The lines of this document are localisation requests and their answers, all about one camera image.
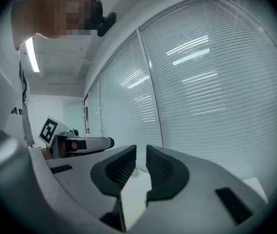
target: ceiling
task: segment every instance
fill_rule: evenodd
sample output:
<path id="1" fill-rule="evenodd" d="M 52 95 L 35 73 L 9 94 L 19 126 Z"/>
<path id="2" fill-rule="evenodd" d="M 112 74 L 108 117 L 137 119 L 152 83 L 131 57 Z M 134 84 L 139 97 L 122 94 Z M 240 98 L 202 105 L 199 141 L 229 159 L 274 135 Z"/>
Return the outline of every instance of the ceiling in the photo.
<path id="1" fill-rule="evenodd" d="M 101 0 L 103 13 L 117 12 L 118 19 L 139 0 Z M 65 36 L 59 39 L 34 37 L 40 73 L 34 73 L 25 44 L 20 59 L 32 94 L 83 96 L 87 69 L 105 37 L 96 31 L 89 36 Z"/>

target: robotic arm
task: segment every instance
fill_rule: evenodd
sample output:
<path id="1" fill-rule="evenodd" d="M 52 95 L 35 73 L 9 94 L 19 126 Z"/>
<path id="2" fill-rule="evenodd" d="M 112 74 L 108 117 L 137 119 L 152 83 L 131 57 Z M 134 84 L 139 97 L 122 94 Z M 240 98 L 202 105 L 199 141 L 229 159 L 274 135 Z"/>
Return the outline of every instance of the robotic arm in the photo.
<path id="1" fill-rule="evenodd" d="M 39 139 L 49 147 L 52 158 L 98 153 L 115 145 L 110 137 L 81 138 L 77 129 L 69 129 L 51 117 L 45 121 Z"/>

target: window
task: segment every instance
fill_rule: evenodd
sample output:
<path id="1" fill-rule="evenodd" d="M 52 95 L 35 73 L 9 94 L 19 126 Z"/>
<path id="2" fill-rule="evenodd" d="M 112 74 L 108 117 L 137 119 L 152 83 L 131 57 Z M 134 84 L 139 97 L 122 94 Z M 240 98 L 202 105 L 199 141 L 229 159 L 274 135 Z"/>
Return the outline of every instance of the window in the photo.
<path id="1" fill-rule="evenodd" d="M 155 113 L 136 35 L 100 74 L 103 136 L 115 146 L 137 145 L 137 166 L 145 169 L 146 145 L 162 145 L 157 139 Z"/>
<path id="2" fill-rule="evenodd" d="M 194 0 L 142 29 L 163 146 L 277 186 L 277 48 L 230 0 Z"/>
<path id="3" fill-rule="evenodd" d="M 88 114 L 88 95 L 86 95 L 84 99 L 84 123 L 85 123 L 86 136 L 89 137 L 90 128 L 89 128 L 89 114 Z"/>
<path id="4" fill-rule="evenodd" d="M 97 77 L 88 92 L 89 137 L 102 137 L 99 109 L 99 77 Z"/>
<path id="5" fill-rule="evenodd" d="M 270 198 L 277 188 L 277 24 L 268 34 L 258 1 L 189 0 L 142 25 L 100 74 L 103 136 L 116 146 L 136 144 L 139 167 L 146 144 L 163 145 L 240 179 L 255 177 Z"/>

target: black object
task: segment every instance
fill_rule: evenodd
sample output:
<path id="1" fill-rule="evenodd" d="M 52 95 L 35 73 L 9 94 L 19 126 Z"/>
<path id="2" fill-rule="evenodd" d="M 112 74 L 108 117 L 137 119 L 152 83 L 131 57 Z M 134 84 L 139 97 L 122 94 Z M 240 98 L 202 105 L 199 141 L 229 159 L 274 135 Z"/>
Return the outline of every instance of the black object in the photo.
<path id="1" fill-rule="evenodd" d="M 92 167 L 93 183 L 104 195 L 120 197 L 120 192 L 135 169 L 137 146 L 132 145 Z"/>
<path id="2" fill-rule="evenodd" d="M 166 155 L 151 145 L 146 146 L 146 167 L 152 182 L 147 201 L 171 199 L 189 180 L 187 167 L 172 156 Z"/>
<path id="3" fill-rule="evenodd" d="M 77 144 L 77 149 L 72 148 L 73 142 L 75 142 Z M 85 139 L 79 140 L 76 138 L 67 138 L 65 141 L 65 147 L 66 147 L 67 152 L 75 152 L 77 150 L 87 149 Z"/>
<path id="4" fill-rule="evenodd" d="M 246 221 L 253 214 L 238 198 L 238 196 L 228 187 L 215 190 L 223 205 L 233 217 L 237 225 Z"/>
<path id="5" fill-rule="evenodd" d="M 100 221 L 121 232 L 126 232 L 121 198 L 116 200 L 113 211 L 102 216 Z"/>
<path id="6" fill-rule="evenodd" d="M 58 123 L 48 119 L 40 133 L 40 137 L 44 139 L 47 143 L 50 143 L 52 136 L 56 130 Z"/>
<path id="7" fill-rule="evenodd" d="M 61 173 L 67 170 L 73 169 L 71 165 L 63 165 L 63 166 L 58 166 L 58 167 L 53 167 L 51 168 L 51 172 L 53 174 Z"/>
<path id="8" fill-rule="evenodd" d="M 107 31 L 116 23 L 117 14 L 115 12 L 111 12 L 108 16 L 103 17 L 102 23 L 98 27 L 98 36 L 103 37 Z"/>
<path id="9" fill-rule="evenodd" d="M 112 148 L 115 145 L 115 141 L 113 138 L 110 138 L 110 141 L 111 141 L 111 144 L 110 144 L 109 148 Z"/>

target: white wall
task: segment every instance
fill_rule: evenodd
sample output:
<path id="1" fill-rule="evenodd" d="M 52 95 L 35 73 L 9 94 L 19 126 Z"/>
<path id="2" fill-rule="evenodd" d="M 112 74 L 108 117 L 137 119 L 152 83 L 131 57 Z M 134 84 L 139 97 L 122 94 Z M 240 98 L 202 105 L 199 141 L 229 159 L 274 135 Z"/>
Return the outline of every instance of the white wall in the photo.
<path id="1" fill-rule="evenodd" d="M 141 0 L 132 7 L 107 33 L 100 46 L 93 63 L 89 68 L 86 79 L 84 95 L 87 94 L 96 76 L 103 68 L 113 52 L 126 40 L 138 27 L 163 10 L 186 0 Z"/>
<path id="2" fill-rule="evenodd" d="M 146 210 L 146 194 L 152 189 L 148 173 L 134 171 L 121 191 L 125 228 L 128 231 Z"/>
<path id="3" fill-rule="evenodd" d="M 28 105 L 29 121 L 35 141 L 34 147 L 45 147 L 39 139 L 40 131 L 48 116 L 61 121 L 85 137 L 84 108 L 82 97 L 31 95 Z"/>

